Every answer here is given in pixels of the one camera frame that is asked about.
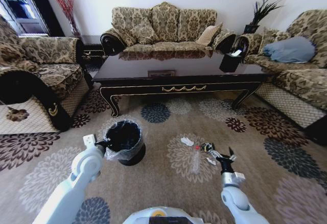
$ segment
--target plastic bottle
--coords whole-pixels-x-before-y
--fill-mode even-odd
[[[191,158],[191,173],[200,173],[200,146],[196,146]]]

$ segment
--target floral pattern rug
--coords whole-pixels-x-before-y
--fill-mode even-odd
[[[121,115],[112,118],[98,88],[66,132],[0,135],[0,223],[32,223],[84,150],[82,137],[93,133],[101,140],[123,119],[142,128],[145,157],[131,167],[105,161],[74,224],[120,224],[154,206],[181,208],[212,224],[234,223],[220,198],[220,165],[200,152],[194,174],[195,150],[181,143],[183,137],[195,145],[213,142],[221,153],[230,146],[234,170],[247,178],[241,189],[270,223],[327,223],[327,148],[256,96],[237,111],[231,109],[236,92],[118,97]]]

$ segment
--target sofa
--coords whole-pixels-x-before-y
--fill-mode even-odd
[[[217,12],[211,9],[179,9],[163,2],[153,8],[115,7],[112,10],[113,28],[104,32],[101,43],[106,55],[125,52],[221,50],[229,52],[236,35],[222,28],[209,46],[195,41],[208,26],[217,20]],[[156,41],[141,44],[131,31],[138,25],[149,22]]]
[[[245,63],[275,73],[256,94],[304,128],[310,137],[327,144],[327,10],[302,13],[286,32],[267,32],[265,36],[244,34],[238,39]],[[309,62],[279,63],[261,53],[265,44],[294,36],[303,36],[315,46],[315,56]]]
[[[0,17],[0,134],[70,128],[92,86],[82,51],[78,38],[20,38]]]

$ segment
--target trash can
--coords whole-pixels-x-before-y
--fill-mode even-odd
[[[104,141],[98,144],[106,147],[107,160],[118,160],[125,166],[139,163],[146,151],[140,127],[130,120],[113,124],[104,131]]]

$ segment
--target blue cloth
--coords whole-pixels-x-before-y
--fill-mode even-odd
[[[315,55],[315,47],[303,36],[295,36],[286,40],[267,44],[263,48],[264,55],[271,60],[282,63],[306,63]]]

